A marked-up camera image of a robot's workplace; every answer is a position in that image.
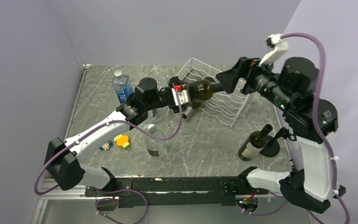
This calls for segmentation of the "dark olive wine bottle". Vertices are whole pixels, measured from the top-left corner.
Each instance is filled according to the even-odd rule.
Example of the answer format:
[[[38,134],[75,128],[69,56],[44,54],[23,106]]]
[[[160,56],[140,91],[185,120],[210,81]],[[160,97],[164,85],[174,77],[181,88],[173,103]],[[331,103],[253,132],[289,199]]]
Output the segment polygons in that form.
[[[203,103],[195,102],[186,107],[186,110],[182,113],[182,119],[187,119],[193,110],[198,109]]]

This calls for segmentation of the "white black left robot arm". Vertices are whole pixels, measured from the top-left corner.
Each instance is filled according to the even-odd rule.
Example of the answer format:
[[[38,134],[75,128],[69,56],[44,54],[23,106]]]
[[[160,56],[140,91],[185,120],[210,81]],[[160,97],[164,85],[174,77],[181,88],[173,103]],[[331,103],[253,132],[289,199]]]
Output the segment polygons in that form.
[[[184,105],[191,102],[188,82],[172,77],[167,87],[157,88],[153,78],[143,78],[133,93],[110,115],[86,131],[61,140],[54,137],[47,147],[43,171],[56,181],[56,188],[70,190],[77,185],[97,188],[103,196],[115,190],[116,178],[106,168],[94,168],[83,164],[93,149],[102,146],[114,137],[139,127],[148,112],[169,107],[174,113],[181,113]]]

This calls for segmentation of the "green labelled wine bottle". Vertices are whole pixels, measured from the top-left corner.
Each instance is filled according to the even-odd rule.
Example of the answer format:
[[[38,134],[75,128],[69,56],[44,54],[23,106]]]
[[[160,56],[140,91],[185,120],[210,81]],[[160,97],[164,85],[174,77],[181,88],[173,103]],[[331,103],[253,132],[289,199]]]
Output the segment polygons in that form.
[[[268,144],[268,135],[273,130],[271,124],[266,124],[260,131],[253,131],[238,150],[238,156],[243,161],[250,161]]]

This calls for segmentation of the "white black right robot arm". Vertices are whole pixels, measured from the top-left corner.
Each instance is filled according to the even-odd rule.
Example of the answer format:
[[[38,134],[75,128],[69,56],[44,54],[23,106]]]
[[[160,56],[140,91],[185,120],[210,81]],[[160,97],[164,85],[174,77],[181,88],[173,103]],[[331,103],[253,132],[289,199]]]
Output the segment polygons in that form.
[[[233,68],[218,73],[216,79],[226,93],[232,93],[240,78],[245,80],[241,93],[259,93],[282,111],[285,122],[300,144],[303,168],[290,172],[266,171],[251,166],[239,174],[239,189],[250,194],[255,189],[280,193],[291,204],[316,213],[330,207],[334,189],[342,196],[344,186],[333,183],[332,157],[323,140],[335,137],[338,120],[335,106],[318,101],[317,118],[312,118],[319,70],[304,57],[291,57],[281,73],[259,65],[258,58],[241,57]]]

